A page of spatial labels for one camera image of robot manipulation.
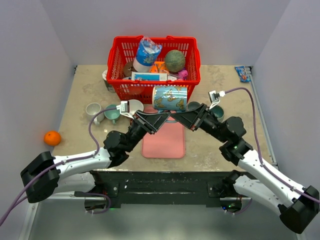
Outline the white speckled mug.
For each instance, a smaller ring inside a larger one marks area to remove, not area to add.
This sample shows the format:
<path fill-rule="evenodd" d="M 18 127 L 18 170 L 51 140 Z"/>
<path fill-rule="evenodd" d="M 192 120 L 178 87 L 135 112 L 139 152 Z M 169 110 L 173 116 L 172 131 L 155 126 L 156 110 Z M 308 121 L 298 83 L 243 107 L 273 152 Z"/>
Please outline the white speckled mug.
<path fill-rule="evenodd" d="M 102 106 L 99 103 L 97 102 L 90 103 L 85 109 L 87 119 L 91 121 L 93 117 L 100 111 L 102 111 Z M 102 112 L 97 117 L 94 118 L 93 123 L 96 126 L 98 126 L 104 120 L 104 118 L 105 118 L 105 115 Z"/>

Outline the small green mug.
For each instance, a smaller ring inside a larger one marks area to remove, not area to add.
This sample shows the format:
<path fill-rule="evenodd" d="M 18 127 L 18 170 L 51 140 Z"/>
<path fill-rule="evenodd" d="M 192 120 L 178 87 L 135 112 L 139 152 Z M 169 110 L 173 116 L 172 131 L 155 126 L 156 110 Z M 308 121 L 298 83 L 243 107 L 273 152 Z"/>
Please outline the small green mug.
<path fill-rule="evenodd" d="M 117 106 L 115 104 L 110 104 L 105 108 L 104 116 L 108 120 L 112 121 L 114 125 L 117 123 L 120 115 L 120 110 L 117 109 Z"/>

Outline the grey blue mug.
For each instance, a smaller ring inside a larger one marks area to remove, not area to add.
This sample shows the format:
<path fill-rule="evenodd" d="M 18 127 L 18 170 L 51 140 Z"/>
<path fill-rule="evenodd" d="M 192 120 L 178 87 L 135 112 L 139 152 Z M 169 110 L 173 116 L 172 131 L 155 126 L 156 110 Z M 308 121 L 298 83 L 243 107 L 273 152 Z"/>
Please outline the grey blue mug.
<path fill-rule="evenodd" d="M 192 111 L 192 110 L 195 110 L 197 109 L 201 104 L 197 101 L 191 101 L 187 104 L 186 106 L 186 110 L 187 111 Z"/>

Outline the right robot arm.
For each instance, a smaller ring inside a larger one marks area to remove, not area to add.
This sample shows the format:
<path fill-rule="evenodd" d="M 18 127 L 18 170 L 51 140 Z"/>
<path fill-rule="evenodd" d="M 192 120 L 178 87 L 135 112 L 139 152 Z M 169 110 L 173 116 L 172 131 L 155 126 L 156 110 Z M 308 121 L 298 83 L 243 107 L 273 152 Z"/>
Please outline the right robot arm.
<path fill-rule="evenodd" d="M 173 113 L 172 118 L 189 130 L 201 129 L 222 142 L 219 147 L 222 156 L 261 184 L 253 186 L 244 176 L 230 179 L 222 185 L 227 196 L 239 193 L 274 209 L 282 223 L 296 234 L 302 234 L 320 212 L 319 191 L 295 182 L 265 161 L 259 150 L 243 139 L 246 130 L 240 117 L 231 116 L 219 122 L 209 108 L 201 104 L 191 111 Z"/>

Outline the light blue tall mug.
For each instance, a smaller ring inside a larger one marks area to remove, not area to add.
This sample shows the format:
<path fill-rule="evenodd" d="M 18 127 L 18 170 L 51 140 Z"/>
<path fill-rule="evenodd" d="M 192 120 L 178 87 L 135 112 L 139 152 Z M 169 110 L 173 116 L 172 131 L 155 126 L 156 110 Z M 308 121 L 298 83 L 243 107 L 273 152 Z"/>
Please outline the light blue tall mug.
<path fill-rule="evenodd" d="M 187 103 L 187 87 L 155 86 L 152 90 L 152 107 L 158 112 L 185 112 Z"/>

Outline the dark red mug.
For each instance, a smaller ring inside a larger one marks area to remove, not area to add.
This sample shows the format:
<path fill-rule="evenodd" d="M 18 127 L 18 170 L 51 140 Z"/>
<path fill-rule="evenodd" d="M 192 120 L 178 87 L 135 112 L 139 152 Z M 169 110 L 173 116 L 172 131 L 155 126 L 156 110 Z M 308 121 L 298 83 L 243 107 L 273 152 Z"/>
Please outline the dark red mug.
<path fill-rule="evenodd" d="M 128 101 L 128 114 L 130 117 L 130 122 L 134 119 L 133 116 L 136 111 L 144 111 L 144 104 L 137 99 L 130 99 Z"/>

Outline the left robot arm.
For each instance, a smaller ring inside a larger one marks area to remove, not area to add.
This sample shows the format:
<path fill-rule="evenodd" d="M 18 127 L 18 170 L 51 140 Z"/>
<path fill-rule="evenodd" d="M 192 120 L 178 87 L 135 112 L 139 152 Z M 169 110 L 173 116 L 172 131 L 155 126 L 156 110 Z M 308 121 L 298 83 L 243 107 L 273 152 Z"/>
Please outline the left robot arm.
<path fill-rule="evenodd" d="M 53 156 L 50 151 L 40 153 L 20 173 L 28 202 L 47 199 L 58 188 L 58 182 L 67 177 L 121 165 L 144 136 L 155 134 L 170 116 L 169 111 L 145 113 L 138 110 L 126 133 L 110 131 L 103 147 L 95 151 L 69 156 Z"/>

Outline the teal green mug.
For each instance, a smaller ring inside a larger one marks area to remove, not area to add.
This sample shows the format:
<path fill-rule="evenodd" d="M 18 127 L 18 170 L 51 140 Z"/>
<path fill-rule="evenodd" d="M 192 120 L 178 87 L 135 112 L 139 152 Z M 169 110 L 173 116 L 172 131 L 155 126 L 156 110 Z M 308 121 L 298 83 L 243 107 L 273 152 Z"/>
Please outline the teal green mug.
<path fill-rule="evenodd" d="M 219 105 L 214 106 L 210 110 L 210 114 L 212 116 L 216 117 L 219 122 L 223 122 L 223 120 L 224 120 L 224 110 Z"/>

